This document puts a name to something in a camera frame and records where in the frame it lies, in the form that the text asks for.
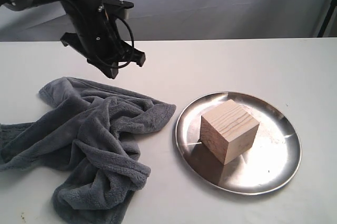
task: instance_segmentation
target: wooden cube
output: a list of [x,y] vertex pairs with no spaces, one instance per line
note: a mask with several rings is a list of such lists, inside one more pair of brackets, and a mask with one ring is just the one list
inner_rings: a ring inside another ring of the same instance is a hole
[[233,100],[201,116],[200,140],[223,164],[250,149],[259,122]]

